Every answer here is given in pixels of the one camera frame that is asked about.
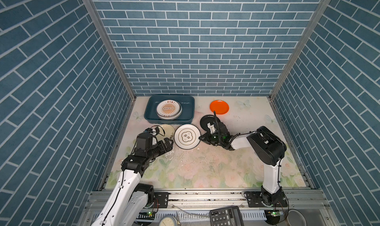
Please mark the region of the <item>white plate cloud emblem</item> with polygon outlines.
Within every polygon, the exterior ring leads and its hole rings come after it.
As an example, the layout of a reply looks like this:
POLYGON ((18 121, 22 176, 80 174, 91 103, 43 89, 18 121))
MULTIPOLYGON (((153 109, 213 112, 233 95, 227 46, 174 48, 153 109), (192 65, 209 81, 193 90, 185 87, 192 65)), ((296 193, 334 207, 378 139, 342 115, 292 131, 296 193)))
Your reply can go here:
POLYGON ((184 150, 190 150, 197 147, 200 143, 200 130, 192 124, 180 126, 175 134, 175 144, 184 150))

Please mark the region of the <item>orange small plate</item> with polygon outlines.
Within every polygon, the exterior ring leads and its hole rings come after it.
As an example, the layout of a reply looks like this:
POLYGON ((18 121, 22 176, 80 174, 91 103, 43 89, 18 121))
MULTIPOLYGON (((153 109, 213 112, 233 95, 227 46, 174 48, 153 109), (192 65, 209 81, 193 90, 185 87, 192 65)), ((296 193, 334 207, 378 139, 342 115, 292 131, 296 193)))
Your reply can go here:
POLYGON ((223 100, 214 100, 209 107, 211 112, 215 112, 217 115, 226 114, 230 110, 229 105, 223 100))

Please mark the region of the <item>white plate orange sunburst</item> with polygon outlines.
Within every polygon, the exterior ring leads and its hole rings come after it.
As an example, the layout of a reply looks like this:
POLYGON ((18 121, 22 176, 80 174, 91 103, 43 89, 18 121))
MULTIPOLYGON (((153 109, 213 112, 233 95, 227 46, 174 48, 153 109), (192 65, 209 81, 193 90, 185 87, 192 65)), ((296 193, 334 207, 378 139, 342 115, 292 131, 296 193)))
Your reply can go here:
POLYGON ((167 99, 157 105, 156 114, 164 119, 169 119, 177 116, 181 110, 182 107, 179 102, 167 99))

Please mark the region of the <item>green rim plate white lettering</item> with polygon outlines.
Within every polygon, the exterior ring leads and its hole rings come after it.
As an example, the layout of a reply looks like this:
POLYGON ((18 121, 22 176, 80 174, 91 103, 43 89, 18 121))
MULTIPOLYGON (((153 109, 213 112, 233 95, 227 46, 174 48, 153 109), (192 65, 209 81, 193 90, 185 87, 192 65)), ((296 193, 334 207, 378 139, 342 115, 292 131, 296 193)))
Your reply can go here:
POLYGON ((174 120, 174 119, 177 119, 178 117, 180 117, 180 115, 182 114, 182 111, 179 111, 176 115, 173 115, 173 116, 170 116, 170 117, 164 117, 164 116, 161 116, 161 115, 158 115, 158 117, 162 120, 174 120))

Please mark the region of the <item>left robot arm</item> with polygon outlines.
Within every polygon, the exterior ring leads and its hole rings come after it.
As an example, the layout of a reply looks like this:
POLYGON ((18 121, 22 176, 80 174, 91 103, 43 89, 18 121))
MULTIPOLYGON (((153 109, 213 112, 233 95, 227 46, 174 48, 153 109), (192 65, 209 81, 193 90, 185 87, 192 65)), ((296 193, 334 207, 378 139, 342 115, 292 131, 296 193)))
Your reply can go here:
POLYGON ((140 183, 150 163, 173 149, 174 141, 159 141, 149 132, 140 133, 135 146, 121 164, 117 184, 93 226, 131 226, 144 207, 154 203, 154 187, 140 183))

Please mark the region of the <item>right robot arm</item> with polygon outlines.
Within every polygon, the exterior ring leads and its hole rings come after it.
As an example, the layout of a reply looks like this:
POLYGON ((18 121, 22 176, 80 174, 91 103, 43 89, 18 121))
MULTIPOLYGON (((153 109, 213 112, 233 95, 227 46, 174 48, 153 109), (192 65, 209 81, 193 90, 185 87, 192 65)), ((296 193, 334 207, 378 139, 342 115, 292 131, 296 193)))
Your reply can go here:
POLYGON ((229 151, 252 148, 264 164, 262 194, 274 196, 281 192, 279 174, 287 146, 277 135, 261 126, 256 131, 233 136, 226 125, 217 120, 207 121, 200 126, 206 133, 199 139, 208 145, 221 146, 229 151))

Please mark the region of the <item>teal plastic bin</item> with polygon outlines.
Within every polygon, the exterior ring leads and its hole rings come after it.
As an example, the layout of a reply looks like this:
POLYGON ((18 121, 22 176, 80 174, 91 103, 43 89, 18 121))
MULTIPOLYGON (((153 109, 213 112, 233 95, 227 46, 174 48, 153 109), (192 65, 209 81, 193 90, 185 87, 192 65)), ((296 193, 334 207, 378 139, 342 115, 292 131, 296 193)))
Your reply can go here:
POLYGON ((182 125, 191 124, 195 115, 195 99, 186 95, 153 95, 146 105, 144 118, 151 124, 182 125), (171 99, 177 101, 182 108, 180 116, 174 120, 163 120, 156 113, 159 103, 171 99))

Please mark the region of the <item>cream plate black patch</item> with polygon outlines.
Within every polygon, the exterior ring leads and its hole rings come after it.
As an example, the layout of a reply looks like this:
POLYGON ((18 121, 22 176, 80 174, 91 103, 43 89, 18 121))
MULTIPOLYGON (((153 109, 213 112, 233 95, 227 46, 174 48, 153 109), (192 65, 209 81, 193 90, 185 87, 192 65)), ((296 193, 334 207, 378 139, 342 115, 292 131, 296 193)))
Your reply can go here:
POLYGON ((165 138, 174 140, 175 129, 171 125, 162 124, 155 128, 157 130, 156 138, 158 141, 164 141, 165 138))

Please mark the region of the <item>black small plate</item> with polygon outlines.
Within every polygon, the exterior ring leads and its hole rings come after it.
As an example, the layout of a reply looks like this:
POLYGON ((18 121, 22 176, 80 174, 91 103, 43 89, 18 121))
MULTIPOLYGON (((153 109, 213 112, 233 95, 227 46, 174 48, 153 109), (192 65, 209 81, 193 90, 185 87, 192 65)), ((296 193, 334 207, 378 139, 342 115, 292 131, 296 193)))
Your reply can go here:
POLYGON ((204 131, 214 133, 218 130, 218 122, 220 122, 218 117, 205 115, 200 120, 200 126, 204 131))

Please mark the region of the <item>green circuit board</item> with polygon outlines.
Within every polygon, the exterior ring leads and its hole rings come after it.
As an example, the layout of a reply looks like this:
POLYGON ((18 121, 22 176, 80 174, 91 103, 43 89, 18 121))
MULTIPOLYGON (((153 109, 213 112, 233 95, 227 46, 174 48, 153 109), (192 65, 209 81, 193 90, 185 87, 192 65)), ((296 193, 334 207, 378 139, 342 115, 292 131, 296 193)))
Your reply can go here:
POLYGON ((280 223, 280 221, 281 221, 280 211, 278 211, 278 210, 265 210, 264 213, 265 213, 265 217, 266 217, 265 222, 268 225, 276 226, 277 224, 280 223))
POLYGON ((140 212, 136 221, 154 221, 156 213, 153 211, 140 212))

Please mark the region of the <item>round white clock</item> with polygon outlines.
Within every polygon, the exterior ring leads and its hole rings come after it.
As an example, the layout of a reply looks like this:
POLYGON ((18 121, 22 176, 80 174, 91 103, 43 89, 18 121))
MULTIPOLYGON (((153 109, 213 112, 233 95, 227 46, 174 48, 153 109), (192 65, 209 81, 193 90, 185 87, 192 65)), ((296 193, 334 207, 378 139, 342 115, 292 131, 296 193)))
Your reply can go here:
POLYGON ((158 225, 159 226, 180 226, 181 223, 179 222, 178 219, 176 219, 176 217, 172 215, 167 215, 160 220, 158 225))

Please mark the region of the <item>black calculator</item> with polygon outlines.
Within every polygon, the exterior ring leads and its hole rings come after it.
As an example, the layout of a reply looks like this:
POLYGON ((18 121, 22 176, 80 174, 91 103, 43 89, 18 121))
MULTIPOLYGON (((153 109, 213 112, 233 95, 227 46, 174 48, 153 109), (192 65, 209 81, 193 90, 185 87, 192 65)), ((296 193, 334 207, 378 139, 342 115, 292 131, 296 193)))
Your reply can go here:
POLYGON ((239 207, 229 206, 209 212, 212 226, 244 226, 239 207))

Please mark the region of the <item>green circuit board right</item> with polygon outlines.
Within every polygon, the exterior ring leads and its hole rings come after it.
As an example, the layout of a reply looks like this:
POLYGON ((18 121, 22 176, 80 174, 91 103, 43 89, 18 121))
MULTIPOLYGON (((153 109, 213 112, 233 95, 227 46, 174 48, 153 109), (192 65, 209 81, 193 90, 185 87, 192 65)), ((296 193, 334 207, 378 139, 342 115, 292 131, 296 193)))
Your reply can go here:
POLYGON ((265 210, 264 213, 265 213, 265 217, 266 217, 265 222, 268 225, 276 226, 277 224, 280 223, 280 221, 281 221, 280 211, 278 211, 278 210, 265 210))

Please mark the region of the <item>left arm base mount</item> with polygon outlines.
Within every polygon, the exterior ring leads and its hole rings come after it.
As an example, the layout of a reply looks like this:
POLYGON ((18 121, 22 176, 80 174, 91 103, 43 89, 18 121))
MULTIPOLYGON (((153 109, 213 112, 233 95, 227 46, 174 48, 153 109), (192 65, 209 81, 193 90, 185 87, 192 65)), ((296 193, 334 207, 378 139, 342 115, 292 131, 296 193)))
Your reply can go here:
POLYGON ((169 201, 169 192, 161 191, 148 194, 147 208, 167 208, 169 201))

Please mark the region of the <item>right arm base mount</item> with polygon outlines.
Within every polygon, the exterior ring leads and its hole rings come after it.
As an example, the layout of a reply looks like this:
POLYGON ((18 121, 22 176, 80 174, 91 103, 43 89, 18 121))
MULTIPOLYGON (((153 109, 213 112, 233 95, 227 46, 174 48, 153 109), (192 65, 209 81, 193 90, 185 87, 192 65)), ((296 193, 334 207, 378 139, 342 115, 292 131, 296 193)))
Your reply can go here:
POLYGON ((288 207, 289 201, 282 189, 270 194, 264 191, 245 191, 243 197, 246 199, 249 208, 258 207, 288 207))

